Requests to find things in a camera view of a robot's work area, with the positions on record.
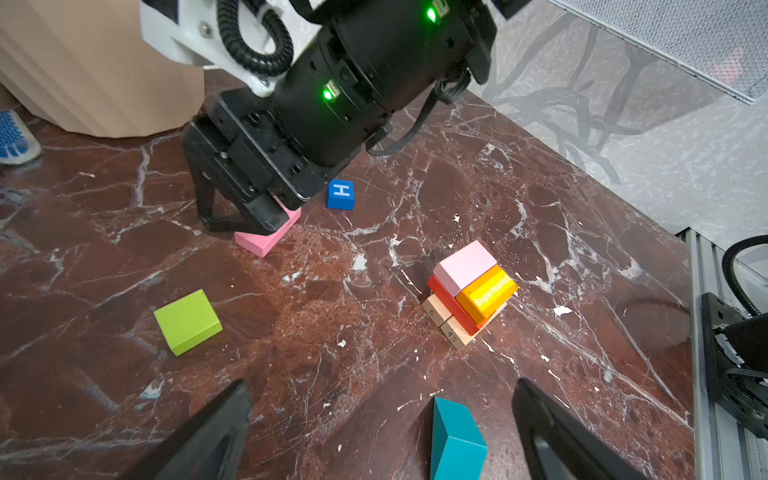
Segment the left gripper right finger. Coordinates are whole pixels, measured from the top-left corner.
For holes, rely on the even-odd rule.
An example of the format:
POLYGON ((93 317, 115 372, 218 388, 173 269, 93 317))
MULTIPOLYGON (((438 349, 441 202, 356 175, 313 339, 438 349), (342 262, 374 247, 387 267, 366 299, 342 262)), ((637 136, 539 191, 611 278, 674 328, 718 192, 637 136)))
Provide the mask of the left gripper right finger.
POLYGON ((512 410, 531 478, 644 477, 532 381, 517 380, 512 410))

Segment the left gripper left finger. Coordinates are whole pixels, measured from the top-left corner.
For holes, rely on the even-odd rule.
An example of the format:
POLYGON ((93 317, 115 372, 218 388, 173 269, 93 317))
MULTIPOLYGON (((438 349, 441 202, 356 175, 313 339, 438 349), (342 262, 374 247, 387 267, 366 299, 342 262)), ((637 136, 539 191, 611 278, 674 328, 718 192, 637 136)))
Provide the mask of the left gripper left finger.
POLYGON ((242 379, 144 455, 123 479, 234 479, 242 459, 252 395, 242 379))

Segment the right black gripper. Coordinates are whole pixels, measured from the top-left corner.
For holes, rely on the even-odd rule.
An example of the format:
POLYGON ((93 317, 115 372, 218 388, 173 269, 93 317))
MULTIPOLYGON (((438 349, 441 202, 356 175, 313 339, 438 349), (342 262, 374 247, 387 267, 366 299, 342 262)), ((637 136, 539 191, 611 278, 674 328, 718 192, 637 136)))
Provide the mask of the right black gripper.
POLYGON ((342 41, 318 36, 270 96, 226 91, 185 127, 199 220, 214 233, 275 233, 390 118, 342 41))

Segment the green cube block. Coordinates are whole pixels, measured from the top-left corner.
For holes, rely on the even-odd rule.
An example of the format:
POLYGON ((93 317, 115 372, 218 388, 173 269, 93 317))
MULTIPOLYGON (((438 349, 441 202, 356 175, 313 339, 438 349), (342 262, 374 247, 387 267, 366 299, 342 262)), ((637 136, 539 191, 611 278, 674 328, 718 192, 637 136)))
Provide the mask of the green cube block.
POLYGON ((202 289, 159 308, 154 317, 175 356, 183 355, 223 331, 202 289))

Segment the blue letter cube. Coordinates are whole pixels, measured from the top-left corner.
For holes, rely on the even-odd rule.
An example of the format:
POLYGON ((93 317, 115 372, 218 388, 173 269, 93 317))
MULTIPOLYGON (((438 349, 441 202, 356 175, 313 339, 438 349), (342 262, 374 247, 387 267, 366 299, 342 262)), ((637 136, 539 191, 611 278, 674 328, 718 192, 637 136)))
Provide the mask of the blue letter cube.
POLYGON ((329 183, 327 196, 328 208, 353 210, 355 205, 355 187, 352 181, 334 179, 329 183))

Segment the natural wood block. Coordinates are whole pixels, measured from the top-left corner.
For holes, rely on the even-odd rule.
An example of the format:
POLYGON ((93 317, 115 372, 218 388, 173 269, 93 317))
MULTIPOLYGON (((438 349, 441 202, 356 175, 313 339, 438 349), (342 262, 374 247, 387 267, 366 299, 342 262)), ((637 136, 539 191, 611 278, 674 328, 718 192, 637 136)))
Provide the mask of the natural wood block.
POLYGON ((452 317, 450 310, 442 303, 436 294, 428 296, 422 302, 422 308, 432 323, 438 328, 452 317))
POLYGON ((468 346, 491 322, 492 320, 489 320, 480 327, 478 332, 469 334, 456 317, 450 317, 440 326, 440 330, 454 349, 462 350, 468 346))

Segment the orange rectangular block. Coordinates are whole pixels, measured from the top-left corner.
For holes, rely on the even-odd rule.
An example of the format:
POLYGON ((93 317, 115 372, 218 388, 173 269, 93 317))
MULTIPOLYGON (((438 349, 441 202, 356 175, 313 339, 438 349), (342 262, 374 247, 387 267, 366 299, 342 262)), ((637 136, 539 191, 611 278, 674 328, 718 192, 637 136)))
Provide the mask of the orange rectangular block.
POLYGON ((496 265, 461 290, 456 300, 475 324, 483 325, 518 288, 506 271, 496 265))

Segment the red rectangular block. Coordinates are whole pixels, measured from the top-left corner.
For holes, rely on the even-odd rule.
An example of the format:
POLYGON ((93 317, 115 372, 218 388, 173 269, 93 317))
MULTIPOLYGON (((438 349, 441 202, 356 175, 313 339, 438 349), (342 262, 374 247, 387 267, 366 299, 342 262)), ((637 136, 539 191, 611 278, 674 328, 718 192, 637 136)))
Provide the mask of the red rectangular block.
POLYGON ((485 323, 477 324, 461 304, 449 294, 435 275, 429 278, 428 286, 470 336, 479 333, 490 322, 490 320, 487 320, 485 323))

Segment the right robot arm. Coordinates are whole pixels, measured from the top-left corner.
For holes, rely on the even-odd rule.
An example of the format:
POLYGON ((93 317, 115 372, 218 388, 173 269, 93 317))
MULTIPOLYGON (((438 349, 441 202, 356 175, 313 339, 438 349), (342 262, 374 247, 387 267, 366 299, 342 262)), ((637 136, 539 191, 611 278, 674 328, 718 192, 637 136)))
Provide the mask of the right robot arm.
POLYGON ((326 1, 294 9, 318 25, 295 54, 288 30, 262 1, 260 14, 276 49, 248 46, 239 3, 221 1, 216 19, 225 51, 254 74, 273 74, 274 91, 222 93, 185 128, 182 146, 195 188, 198 218, 211 232, 270 235, 328 185, 357 155, 390 156, 391 117, 418 95, 426 101, 417 134, 438 103, 450 104, 471 82, 485 83, 497 27, 519 1, 326 1))

